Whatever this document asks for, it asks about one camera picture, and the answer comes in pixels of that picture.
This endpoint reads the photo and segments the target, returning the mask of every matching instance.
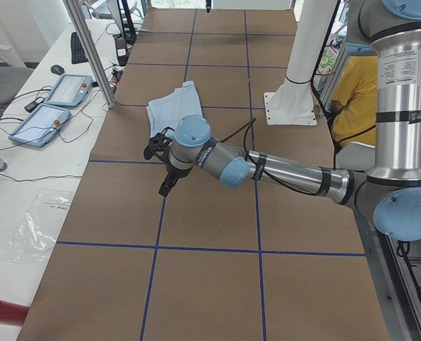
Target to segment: red object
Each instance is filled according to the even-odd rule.
[[[22,326],[28,313],[28,307],[0,300],[0,324]]]

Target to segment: tablet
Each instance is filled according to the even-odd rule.
[[[51,89],[43,103],[57,107],[76,108],[92,87],[89,75],[63,74]]]
[[[40,104],[9,135],[9,139],[23,145],[43,147],[70,118],[70,110]]]

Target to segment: white pipe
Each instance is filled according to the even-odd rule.
[[[275,93],[265,93],[267,124],[316,125],[309,81],[339,2],[304,2],[284,83]]]

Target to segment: table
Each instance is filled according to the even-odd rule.
[[[213,135],[257,117],[253,148],[331,166],[324,118],[265,120],[296,28],[291,11],[149,10],[18,341],[389,340],[351,210],[199,169],[164,200],[143,158],[146,104],[193,80]]]
[[[104,67],[117,63],[113,38],[105,32],[109,23],[110,21],[106,20],[87,21]],[[110,26],[107,30],[111,33],[114,29]],[[54,85],[58,79],[58,76],[50,71],[51,65],[54,64],[63,66],[67,73],[92,75],[89,63],[72,65],[70,62],[70,34],[73,31],[73,25],[67,25],[19,94],[40,89],[46,85]],[[15,100],[6,109],[4,117],[25,118],[28,113],[23,107],[35,96],[36,94],[33,94]],[[75,114],[79,108],[72,110],[72,114]],[[94,122],[89,131],[76,141],[64,144],[57,136],[42,149],[17,146],[0,151],[0,157],[8,163],[8,168],[4,173],[16,179],[40,178],[47,175],[81,176],[87,164],[90,149],[105,119],[106,110],[105,100],[99,92],[85,110]],[[89,122],[90,119],[82,114],[76,116],[61,130],[63,138],[73,139],[86,129]],[[13,131],[17,125],[19,122],[14,120],[0,122],[0,127],[9,132]],[[0,130],[0,149],[14,144],[8,140],[6,133]],[[6,246],[9,237],[18,227],[39,190],[48,188],[76,191],[79,182],[79,178],[67,178],[15,183],[0,176],[0,299],[30,305],[43,275],[45,264],[10,263],[1,258],[1,250]],[[15,340],[19,330],[18,327],[0,325],[0,341]]]

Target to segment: metal frame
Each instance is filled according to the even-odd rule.
[[[92,36],[90,35],[89,28],[85,22],[84,14],[81,11],[81,6],[76,0],[63,0],[63,3],[68,11],[68,15],[75,26],[78,38],[84,48],[87,59],[89,60],[90,67],[94,72],[94,76],[98,85],[105,97],[106,103],[109,108],[112,108],[116,102],[114,93],[110,87],[108,79],[103,68],[102,61],[98,56],[97,49],[93,43]]]

